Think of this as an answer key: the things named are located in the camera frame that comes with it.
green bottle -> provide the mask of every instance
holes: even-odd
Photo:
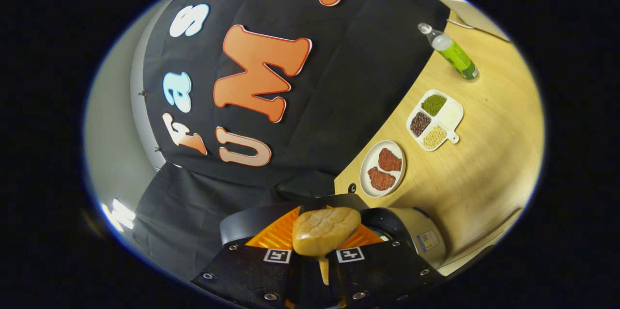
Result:
[[[418,24],[418,29],[427,36],[430,46],[448,60],[465,79],[472,80],[478,77],[478,67],[474,65],[467,54],[465,54],[465,51],[450,36],[442,31],[433,29],[425,23]]]

raw steak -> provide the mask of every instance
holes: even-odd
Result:
[[[383,148],[379,153],[379,167],[384,171],[400,171],[403,160],[394,156],[388,148]]]
[[[396,177],[389,173],[381,172],[376,166],[368,170],[370,184],[378,190],[386,190],[394,185]]]

white plate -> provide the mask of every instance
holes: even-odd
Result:
[[[436,116],[432,116],[422,109],[422,103],[426,101],[426,99],[430,95],[441,95],[446,98],[446,103],[443,104]],[[425,130],[420,134],[420,137],[417,137],[410,128],[411,121],[414,119],[418,112],[422,112],[431,120],[427,128],[425,128]],[[424,150],[426,150],[427,152],[432,152],[433,150],[439,148],[443,144],[443,142],[446,141],[446,139],[448,141],[451,141],[452,143],[458,143],[460,137],[454,132],[454,130],[463,119],[463,113],[463,106],[461,106],[459,102],[456,102],[452,97],[437,90],[429,90],[427,93],[424,94],[424,96],[420,99],[414,110],[411,112],[409,118],[407,118],[407,123],[405,124],[405,126],[407,126],[407,131],[409,131],[411,136]],[[429,149],[424,146],[424,138],[435,126],[439,126],[442,130],[444,130],[446,132],[446,137],[444,137],[443,141],[441,141],[436,147]]]
[[[383,148],[387,148],[394,154],[395,157],[398,157],[403,161],[401,164],[400,171],[385,171],[381,170],[379,167],[379,153]],[[368,176],[368,170],[371,168],[377,167],[380,172],[389,173],[392,176],[396,177],[396,181],[394,185],[386,190],[378,190],[370,184],[370,176]],[[366,153],[366,157],[364,158],[363,163],[361,163],[361,170],[359,171],[359,183],[361,185],[361,190],[369,196],[369,197],[381,197],[386,196],[393,192],[398,185],[403,180],[403,176],[405,176],[405,168],[407,168],[407,163],[405,162],[405,154],[401,150],[401,148],[392,141],[381,141],[374,145],[374,147],[370,148],[368,153]]]

blue letter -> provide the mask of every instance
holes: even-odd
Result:
[[[166,101],[183,113],[189,113],[192,109],[192,99],[190,99],[190,91],[192,90],[192,80],[186,72],[180,75],[175,73],[166,73],[164,75],[164,96]]]

black fabric backdrop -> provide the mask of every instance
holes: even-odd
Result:
[[[201,31],[171,37],[178,11],[203,3],[210,11]],[[442,30],[448,14],[438,0],[342,0],[333,7],[318,0],[173,0],[149,38],[143,82],[155,139],[164,158],[182,168],[166,164],[147,188],[134,239],[163,267],[192,278],[219,251],[219,222],[229,214],[295,194],[334,194],[334,178],[383,125],[432,53],[417,24]],[[292,86],[277,94],[287,103],[277,124],[261,113],[213,102],[215,81],[243,71],[222,51],[235,24],[312,40],[299,75],[286,77],[271,67]],[[162,80],[168,72],[192,79],[189,113],[166,101]],[[209,155],[176,146],[162,120],[166,112],[198,133]],[[266,143],[270,163],[257,168],[221,161],[217,126]],[[226,148],[254,154],[239,145]]]

